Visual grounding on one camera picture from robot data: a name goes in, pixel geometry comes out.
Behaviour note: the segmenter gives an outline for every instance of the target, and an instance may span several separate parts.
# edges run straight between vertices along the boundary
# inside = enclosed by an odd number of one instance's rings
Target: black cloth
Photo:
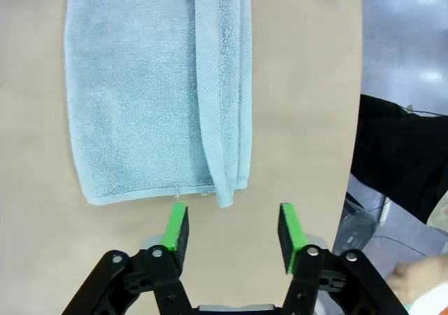
[[[448,190],[448,117],[361,95],[351,173],[426,223]]]

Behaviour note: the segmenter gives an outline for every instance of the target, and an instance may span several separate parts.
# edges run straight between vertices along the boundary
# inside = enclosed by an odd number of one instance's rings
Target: green gripper pad
[[[182,270],[183,259],[185,258],[189,231],[187,205],[185,203],[174,203],[160,245],[165,246],[174,255],[180,270]]]
[[[294,204],[280,204],[278,232],[286,273],[293,273],[295,254],[308,245],[299,218],[295,213]]]

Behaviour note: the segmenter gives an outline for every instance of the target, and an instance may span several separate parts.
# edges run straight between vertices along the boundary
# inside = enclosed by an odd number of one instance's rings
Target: folded towel
[[[245,188],[250,0],[69,0],[73,158],[91,204]]]

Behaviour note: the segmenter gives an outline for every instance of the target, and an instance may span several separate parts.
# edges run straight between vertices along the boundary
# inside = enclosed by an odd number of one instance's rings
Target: floor
[[[61,314],[106,251],[133,255],[163,232],[176,201],[85,201],[67,129],[66,7],[0,0],[0,314]],[[229,209],[213,195],[181,197],[190,216],[182,280],[194,305],[281,305],[291,277],[277,237],[279,204],[294,203],[305,232],[332,244],[347,189],[361,0],[252,0],[252,18],[248,190]],[[143,296],[128,314],[156,312]]]
[[[363,0],[362,93],[448,115],[447,15],[448,0]],[[428,224],[448,232],[448,195]]]

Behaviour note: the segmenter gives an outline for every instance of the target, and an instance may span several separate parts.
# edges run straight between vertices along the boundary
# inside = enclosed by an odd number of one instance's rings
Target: cable
[[[413,113],[427,113],[427,114],[432,114],[434,116],[439,116],[439,117],[446,117],[446,114],[439,114],[439,113],[434,113],[434,112],[427,112],[427,111],[417,111],[417,110],[411,110],[409,108],[406,108],[404,106],[399,105],[399,107],[401,107],[403,110],[405,110],[406,112],[413,112]]]
[[[413,248],[413,247],[411,247],[411,246],[409,246],[409,245],[406,245],[405,243],[402,243],[401,241],[398,241],[398,240],[396,240],[396,239],[394,239],[394,238],[389,238],[389,237],[386,237],[386,236],[373,236],[372,238],[385,238],[385,239],[389,239],[389,240],[391,240],[392,242],[402,244],[403,246],[406,246],[407,248],[409,248],[409,249],[411,249],[411,250],[414,250],[414,251],[416,251],[417,253],[420,253],[423,257],[426,257],[426,254],[424,254],[424,253],[422,253],[422,252],[416,250],[415,248]]]
[[[378,209],[380,209],[380,208],[382,208],[382,206],[377,206],[376,208],[373,208],[373,209],[371,209],[371,210],[367,210],[367,212],[372,212],[372,211],[378,210]]]

